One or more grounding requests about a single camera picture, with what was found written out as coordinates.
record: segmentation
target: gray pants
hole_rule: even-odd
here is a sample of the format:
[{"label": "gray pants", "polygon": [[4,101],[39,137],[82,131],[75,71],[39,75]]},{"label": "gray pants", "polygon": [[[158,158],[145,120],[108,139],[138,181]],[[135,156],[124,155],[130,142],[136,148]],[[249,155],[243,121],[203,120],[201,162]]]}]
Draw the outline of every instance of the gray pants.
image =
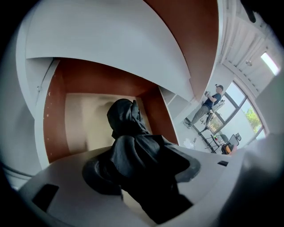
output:
[{"label": "gray pants", "polygon": [[204,114],[207,114],[210,111],[210,109],[207,106],[201,106],[201,108],[197,111],[197,113],[194,115],[190,126],[194,125],[200,118],[203,117]]}]

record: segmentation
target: brown wood paneling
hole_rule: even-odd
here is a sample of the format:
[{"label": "brown wood paneling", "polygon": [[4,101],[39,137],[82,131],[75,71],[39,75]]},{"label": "brown wood paneling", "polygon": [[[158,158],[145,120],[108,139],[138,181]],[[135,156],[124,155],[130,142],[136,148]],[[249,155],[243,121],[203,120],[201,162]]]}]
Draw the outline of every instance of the brown wood paneling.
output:
[{"label": "brown wood paneling", "polygon": [[163,19],[184,54],[197,100],[211,76],[218,43],[217,0],[144,0]]},{"label": "brown wood paneling", "polygon": [[67,93],[139,96],[156,84],[123,70],[79,59],[61,59]]},{"label": "brown wood paneling", "polygon": [[168,141],[178,144],[169,112],[159,88],[140,95],[153,135],[162,135]]},{"label": "brown wood paneling", "polygon": [[70,155],[65,131],[65,100],[62,71],[58,68],[48,88],[43,117],[44,143],[50,163]]}]

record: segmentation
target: man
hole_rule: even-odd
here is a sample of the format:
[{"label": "man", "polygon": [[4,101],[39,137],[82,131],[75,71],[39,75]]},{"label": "man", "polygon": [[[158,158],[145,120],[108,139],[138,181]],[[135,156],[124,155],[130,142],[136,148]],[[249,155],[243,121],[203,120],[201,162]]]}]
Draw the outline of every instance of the man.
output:
[{"label": "man", "polygon": [[206,94],[206,97],[208,99],[204,102],[201,108],[194,115],[192,121],[189,124],[187,122],[184,122],[184,125],[190,129],[190,127],[193,126],[200,118],[202,118],[204,114],[209,113],[210,110],[212,109],[212,106],[216,105],[221,100],[223,89],[224,89],[223,86],[219,85],[216,87],[215,95],[210,96],[209,94]]}]

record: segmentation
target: ceiling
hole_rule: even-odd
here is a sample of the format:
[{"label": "ceiling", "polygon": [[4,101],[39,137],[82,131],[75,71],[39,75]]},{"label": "ceiling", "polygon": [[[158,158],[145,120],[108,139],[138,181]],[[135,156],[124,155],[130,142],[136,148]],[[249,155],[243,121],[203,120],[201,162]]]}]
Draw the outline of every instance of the ceiling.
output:
[{"label": "ceiling", "polygon": [[260,58],[265,52],[280,68],[283,48],[271,28],[255,13],[252,23],[240,0],[223,0],[224,26],[219,62],[228,67],[257,97],[274,74]]}]

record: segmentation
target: black slot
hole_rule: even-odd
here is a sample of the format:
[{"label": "black slot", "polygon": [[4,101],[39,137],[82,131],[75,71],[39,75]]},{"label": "black slot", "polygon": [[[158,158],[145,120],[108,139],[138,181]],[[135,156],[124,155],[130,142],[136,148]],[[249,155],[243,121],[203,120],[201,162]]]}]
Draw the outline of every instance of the black slot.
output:
[{"label": "black slot", "polygon": [[58,189],[56,185],[46,184],[35,195],[32,202],[46,212]]},{"label": "black slot", "polygon": [[227,166],[228,162],[227,161],[219,161],[219,165]]}]

